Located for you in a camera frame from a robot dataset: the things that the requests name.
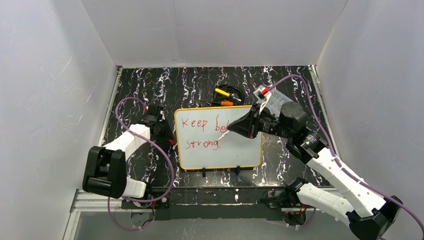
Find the white marker pen red ends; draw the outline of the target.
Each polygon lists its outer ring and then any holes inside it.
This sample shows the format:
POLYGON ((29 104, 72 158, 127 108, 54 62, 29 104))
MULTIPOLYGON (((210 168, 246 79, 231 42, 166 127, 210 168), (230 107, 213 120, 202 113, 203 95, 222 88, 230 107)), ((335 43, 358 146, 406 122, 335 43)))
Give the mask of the white marker pen red ends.
POLYGON ((224 137, 226 137, 228 134, 230 134, 231 133, 231 131, 229 131, 229 130, 227 130, 227 131, 225 131, 218 139, 217 139, 217 141, 220 141, 220 140, 222 140, 224 137))

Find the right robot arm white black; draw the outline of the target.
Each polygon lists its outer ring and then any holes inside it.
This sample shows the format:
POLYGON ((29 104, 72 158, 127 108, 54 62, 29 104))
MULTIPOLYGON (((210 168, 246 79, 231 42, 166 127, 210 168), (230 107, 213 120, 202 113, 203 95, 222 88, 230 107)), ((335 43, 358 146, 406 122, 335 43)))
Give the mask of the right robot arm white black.
POLYGON ((254 139, 259 132, 285 138, 286 149, 309 168, 317 171, 341 194, 321 190, 297 178, 282 197, 294 204, 313 206, 346 224, 360 240, 379 240, 394 223, 399 206, 366 188, 353 174, 345 173, 340 160, 331 154, 327 141, 307 126, 308 115, 297 102, 283 103, 279 117, 254 104, 247 114, 230 123, 228 131, 254 139))

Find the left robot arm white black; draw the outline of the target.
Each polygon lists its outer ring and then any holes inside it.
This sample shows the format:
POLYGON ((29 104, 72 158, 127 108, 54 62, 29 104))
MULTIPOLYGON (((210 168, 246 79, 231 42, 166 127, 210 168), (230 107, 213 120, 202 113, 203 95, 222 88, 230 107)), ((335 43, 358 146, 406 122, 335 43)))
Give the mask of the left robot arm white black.
POLYGON ((127 175, 127 160, 147 140, 164 148, 175 144, 164 107, 150 105, 141 120, 129 130, 104 146, 93 146, 88 151, 82 188, 101 196, 141 199, 147 184, 127 175))

